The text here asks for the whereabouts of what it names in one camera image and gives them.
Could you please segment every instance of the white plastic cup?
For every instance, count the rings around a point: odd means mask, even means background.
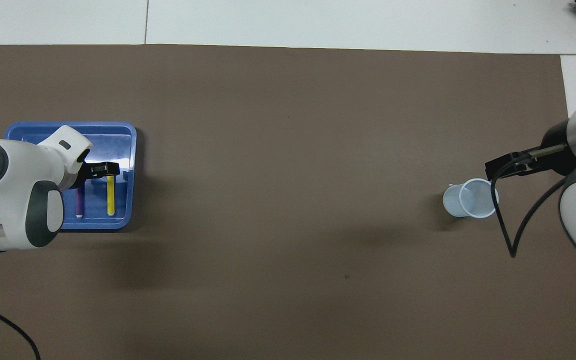
[[[496,200],[499,193],[495,190]],[[443,193],[443,207],[457,218],[484,219],[495,213],[490,197],[490,182],[484,178],[471,178],[463,184],[452,185]]]

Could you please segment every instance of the blue tray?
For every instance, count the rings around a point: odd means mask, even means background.
[[[75,215],[75,190],[63,192],[64,219],[62,230],[117,230],[130,221],[133,212],[135,184],[135,150],[137,130],[124,121],[19,121],[6,129],[5,139],[38,144],[60,126],[68,125],[93,144],[87,163],[115,162],[121,173],[115,177],[114,216],[108,215],[106,178],[85,183],[84,214]]]

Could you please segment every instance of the white floor tile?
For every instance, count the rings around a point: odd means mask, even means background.
[[[0,0],[0,44],[143,44],[147,0]]]
[[[572,0],[150,0],[149,44],[576,54]]]

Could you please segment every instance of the yellow marker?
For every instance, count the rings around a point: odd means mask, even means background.
[[[115,216],[115,177],[106,176],[105,181],[108,183],[107,193],[108,193],[108,216]]]

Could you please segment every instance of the black cable wire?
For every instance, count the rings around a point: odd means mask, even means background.
[[[499,180],[501,174],[505,173],[505,171],[510,169],[515,164],[530,159],[530,157],[531,157],[530,154],[526,153],[525,155],[517,157],[512,161],[508,161],[508,163],[506,163],[504,166],[501,166],[499,170],[496,173],[494,173],[494,176],[490,182],[490,196],[492,196],[494,212],[496,212],[496,218],[499,220],[499,226],[501,227],[501,232],[503,233],[503,239],[505,239],[505,244],[508,248],[508,253],[510,253],[510,257],[512,258],[514,258],[517,255],[519,240],[521,240],[522,234],[524,233],[524,229],[526,228],[526,225],[528,225],[528,221],[530,221],[530,219],[533,217],[537,209],[541,207],[541,205],[546,201],[546,199],[550,198],[550,196],[554,194],[554,192],[558,191],[558,189],[560,189],[560,187],[564,185],[564,182],[566,182],[566,178],[562,178],[562,180],[559,180],[557,183],[555,183],[550,189],[548,189],[544,194],[542,194],[542,196],[538,198],[537,201],[535,201],[530,210],[528,210],[528,212],[526,212],[526,215],[523,217],[521,223],[519,224],[519,228],[517,229],[517,233],[514,235],[514,240],[511,243],[510,237],[508,236],[508,231],[506,230],[506,224],[504,223],[501,210],[499,209],[499,203],[497,201],[497,196],[495,194],[495,185],[497,184],[497,180]]]
[[[25,339],[25,341],[28,342],[28,344],[30,344],[30,347],[32,348],[32,352],[34,353],[34,358],[36,360],[41,360],[41,356],[39,356],[39,349],[37,348],[35,342],[30,338],[30,336],[25,331],[22,330],[22,328],[17,326],[17,324],[10,321],[9,319],[7,319],[2,314],[0,314],[0,321],[4,322],[7,326],[10,326],[10,328],[13,328],[14,331],[18,332],[19,335],[21,335],[23,337],[23,339]]]

